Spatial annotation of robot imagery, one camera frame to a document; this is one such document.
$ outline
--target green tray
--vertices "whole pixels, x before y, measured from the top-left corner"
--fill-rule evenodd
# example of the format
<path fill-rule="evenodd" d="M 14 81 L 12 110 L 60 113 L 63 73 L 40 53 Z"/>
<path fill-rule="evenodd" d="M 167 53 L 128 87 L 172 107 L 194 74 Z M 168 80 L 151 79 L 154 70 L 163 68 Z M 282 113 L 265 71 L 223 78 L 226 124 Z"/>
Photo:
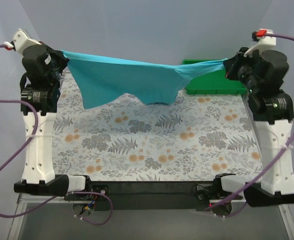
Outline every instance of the green tray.
<path fill-rule="evenodd" d="M 186 59 L 182 64 L 195 64 L 210 60 L 204 59 Z M 186 86 L 187 94 L 245 94 L 247 92 L 244 85 L 239 81 L 232 81 L 225 78 L 225 70 L 214 71 L 202 76 L 195 77 Z"/>

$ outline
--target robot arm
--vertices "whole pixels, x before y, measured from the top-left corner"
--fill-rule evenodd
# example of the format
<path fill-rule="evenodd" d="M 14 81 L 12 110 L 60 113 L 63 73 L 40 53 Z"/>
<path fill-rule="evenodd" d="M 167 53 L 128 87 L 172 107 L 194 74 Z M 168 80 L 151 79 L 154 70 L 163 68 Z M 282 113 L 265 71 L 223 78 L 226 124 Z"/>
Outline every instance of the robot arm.
<path fill-rule="evenodd" d="M 258 133 L 263 167 L 266 167 L 286 147 L 290 137 L 293 105 L 291 97 L 280 89 L 288 71 L 287 57 L 275 47 L 275 38 L 261 36 L 261 29 L 253 33 L 258 41 L 251 48 L 242 47 L 235 57 L 224 65 L 226 78 L 241 81 L 248 90 L 248 105 Z M 218 191 L 235 192 L 251 180 L 248 176 L 221 174 L 214 186 Z M 251 207 L 294 203 L 294 175 L 291 146 L 281 158 L 256 182 L 241 193 Z"/>
<path fill-rule="evenodd" d="M 30 39 L 21 29 L 15 34 L 12 44 L 23 55 L 22 64 L 27 71 L 20 82 L 21 100 L 29 102 L 39 118 L 38 130 L 31 136 L 34 115 L 28 107 L 21 105 L 26 138 L 34 139 L 26 148 L 24 172 L 21 181 L 14 185 L 15 192 L 63 197 L 73 191 L 90 191 L 88 176 L 56 175 L 52 164 L 53 126 L 60 97 L 60 79 L 68 59 L 61 51 Z"/>

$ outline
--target turquoise fabric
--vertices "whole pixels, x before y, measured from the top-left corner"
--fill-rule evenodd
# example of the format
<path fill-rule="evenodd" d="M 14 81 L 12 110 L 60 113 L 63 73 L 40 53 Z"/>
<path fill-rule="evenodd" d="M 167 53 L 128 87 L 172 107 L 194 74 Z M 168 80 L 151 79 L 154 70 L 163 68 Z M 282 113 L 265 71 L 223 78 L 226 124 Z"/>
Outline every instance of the turquoise fabric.
<path fill-rule="evenodd" d="M 63 51 L 81 91 L 85 109 L 107 104 L 124 93 L 144 104 L 172 104 L 179 90 L 200 75 L 224 69 L 223 60 L 164 65 Z"/>

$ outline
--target floral tablecloth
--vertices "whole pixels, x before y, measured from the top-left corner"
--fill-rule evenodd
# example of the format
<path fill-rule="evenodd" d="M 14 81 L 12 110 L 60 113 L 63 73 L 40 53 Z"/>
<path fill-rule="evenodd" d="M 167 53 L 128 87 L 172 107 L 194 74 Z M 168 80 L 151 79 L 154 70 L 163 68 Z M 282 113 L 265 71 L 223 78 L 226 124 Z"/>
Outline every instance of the floral tablecloth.
<path fill-rule="evenodd" d="M 173 105 L 144 105 L 125 94 L 84 110 L 67 73 L 54 125 L 57 174 L 93 181 L 211 181 L 218 173 L 261 171 L 245 106 L 239 95 L 191 96 Z"/>

